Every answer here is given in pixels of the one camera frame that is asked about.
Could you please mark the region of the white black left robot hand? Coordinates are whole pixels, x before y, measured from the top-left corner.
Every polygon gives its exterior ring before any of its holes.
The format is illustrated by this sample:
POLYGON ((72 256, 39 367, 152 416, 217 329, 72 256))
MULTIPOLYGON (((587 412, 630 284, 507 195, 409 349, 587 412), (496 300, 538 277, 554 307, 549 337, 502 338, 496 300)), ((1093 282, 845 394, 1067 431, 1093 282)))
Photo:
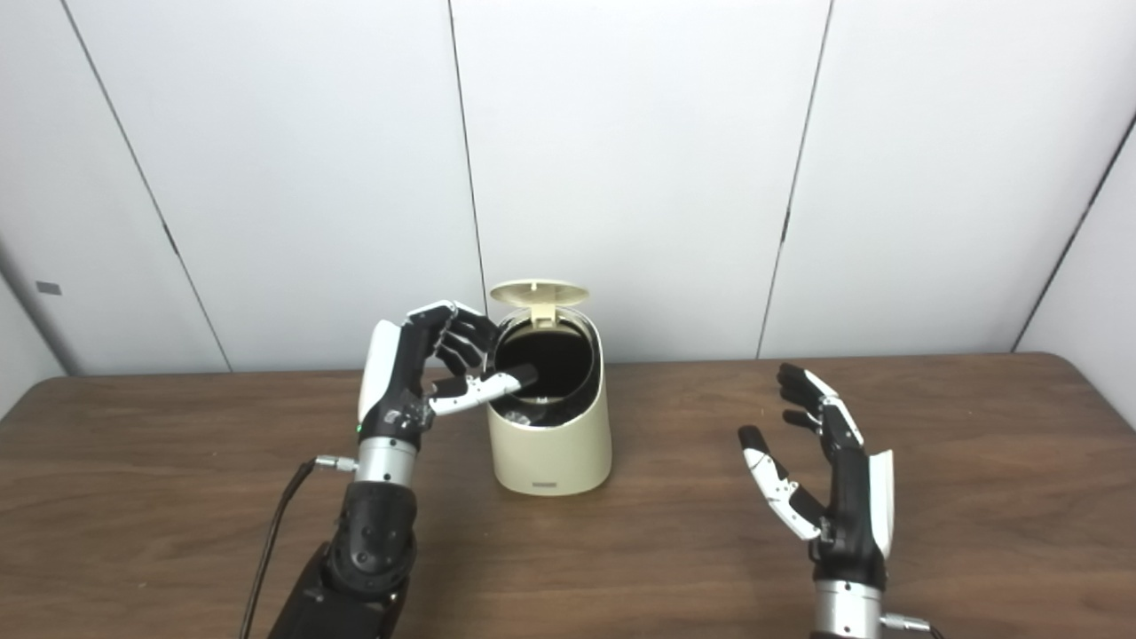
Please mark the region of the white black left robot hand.
POLYGON ((488 355, 501 331, 462 302, 427 304, 402 323, 374 327, 359 395, 359 441, 414 442, 434 418, 491 403, 538 379, 537 367, 494 370, 488 355))

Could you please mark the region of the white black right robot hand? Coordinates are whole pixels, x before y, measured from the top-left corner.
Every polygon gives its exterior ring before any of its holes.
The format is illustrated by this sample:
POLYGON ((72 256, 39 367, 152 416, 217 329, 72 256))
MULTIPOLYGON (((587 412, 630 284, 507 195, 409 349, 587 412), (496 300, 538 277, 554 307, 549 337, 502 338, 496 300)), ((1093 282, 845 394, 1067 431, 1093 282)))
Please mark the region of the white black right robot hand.
POLYGON ((807 541, 813 580, 885 591, 894 531, 892 453, 864 449, 847 403, 812 371, 784 360, 777 381, 783 400, 794 406, 783 420, 815 434, 832 468, 828 503, 790 476, 758 428, 743 425, 738 440, 751 478, 783 525, 807 541))

